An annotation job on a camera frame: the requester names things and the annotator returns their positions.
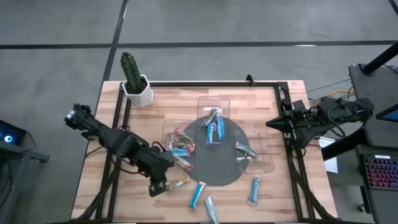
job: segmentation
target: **wooden table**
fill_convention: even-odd
[[[303,100],[308,107],[304,82],[295,80],[288,83],[292,101]],[[200,96],[227,96],[231,101],[232,120],[268,121],[279,115],[275,91],[271,87],[152,87],[152,89],[154,91],[153,104],[145,108],[133,106],[129,120],[131,131],[148,142],[162,140],[162,123],[166,119],[195,120],[198,111],[197,100]],[[96,119],[108,126],[111,126],[113,122],[118,90],[119,82],[104,82]],[[120,124],[124,105],[125,103],[121,110]],[[195,181],[175,190],[172,194],[163,193],[151,198],[148,194],[149,179],[141,175],[121,172],[114,221],[208,222],[203,202],[203,196],[206,195],[212,195],[218,220],[221,222],[297,221],[282,133],[269,129],[267,135],[262,135],[262,141],[269,142],[275,170],[260,174],[262,182],[259,189],[259,202],[255,207],[247,203],[253,174],[243,173],[237,181],[227,186],[206,187],[198,201],[197,210],[191,212],[188,204],[197,185]],[[98,146],[97,142],[91,142],[88,152]],[[82,214],[98,193],[105,157],[106,153],[104,149],[101,149],[85,160],[72,218]],[[307,147],[304,161],[312,192],[326,210],[336,217],[335,203],[319,147]],[[123,168],[135,169],[127,164],[124,164]],[[178,168],[173,167],[167,172],[170,182],[181,177],[182,173],[177,171]],[[300,194],[300,198],[303,210],[306,211],[303,194]],[[105,204],[103,215],[106,215],[108,211],[106,207],[108,203]]]

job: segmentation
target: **gray concrete floor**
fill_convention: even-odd
[[[0,0],[2,44],[112,42],[122,0]],[[398,39],[388,0],[130,0],[120,43]],[[150,80],[305,80],[308,90],[348,78],[388,46],[118,49],[136,56]],[[68,220],[87,142],[64,125],[76,102],[95,108],[109,49],[0,50],[0,119],[29,130],[48,164],[31,164],[15,223]],[[394,59],[391,64],[398,65]],[[350,82],[312,91],[347,90]],[[345,127],[355,130],[358,125]],[[332,184],[339,217],[372,222],[356,211],[359,188]]]

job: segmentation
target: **potted cactus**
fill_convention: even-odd
[[[137,106],[147,106],[152,103],[154,92],[150,88],[148,79],[138,71],[137,62],[127,52],[123,52],[121,65],[126,76],[123,90],[126,96]]]

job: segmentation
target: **rgb keyboard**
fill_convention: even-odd
[[[398,190],[398,159],[364,158],[371,189]]]

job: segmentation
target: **dark gray circular mat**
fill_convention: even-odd
[[[209,145],[206,143],[207,127],[200,126],[204,119],[197,119],[184,130],[195,138],[195,152],[190,157],[184,157],[193,165],[188,175],[194,181],[210,186],[228,185],[237,180],[249,164],[246,155],[237,151],[235,144],[239,142],[249,146],[249,140],[235,122],[223,117],[224,140],[220,144]]]

